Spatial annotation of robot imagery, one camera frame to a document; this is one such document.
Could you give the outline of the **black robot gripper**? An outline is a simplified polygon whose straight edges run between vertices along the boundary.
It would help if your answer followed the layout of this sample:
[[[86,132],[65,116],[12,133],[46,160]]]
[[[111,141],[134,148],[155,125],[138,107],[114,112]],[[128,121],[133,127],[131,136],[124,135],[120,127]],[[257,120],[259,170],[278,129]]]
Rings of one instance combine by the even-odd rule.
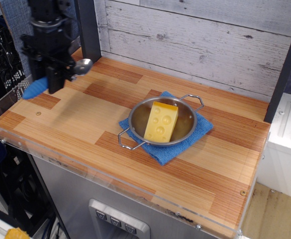
[[[69,53],[73,41],[72,21],[67,13],[69,0],[29,0],[31,35],[22,35],[22,52],[28,57],[33,80],[48,79],[48,92],[54,94],[64,87],[59,69],[74,66]]]

